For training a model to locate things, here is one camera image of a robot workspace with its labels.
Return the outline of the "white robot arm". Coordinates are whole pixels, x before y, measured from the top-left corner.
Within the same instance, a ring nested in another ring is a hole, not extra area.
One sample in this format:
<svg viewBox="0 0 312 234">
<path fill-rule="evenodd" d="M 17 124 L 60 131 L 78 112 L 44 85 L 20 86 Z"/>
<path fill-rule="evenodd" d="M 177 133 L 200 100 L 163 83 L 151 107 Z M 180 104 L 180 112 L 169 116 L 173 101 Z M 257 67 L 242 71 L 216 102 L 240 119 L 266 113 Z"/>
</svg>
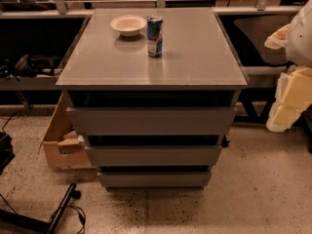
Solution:
<svg viewBox="0 0 312 234">
<path fill-rule="evenodd" d="M 312 104 L 312 0 L 292 19 L 267 38 L 264 46 L 284 48 L 290 71 L 282 73 L 276 88 L 275 102 L 269 112 L 266 128 L 271 132 L 289 129 Z"/>
</svg>

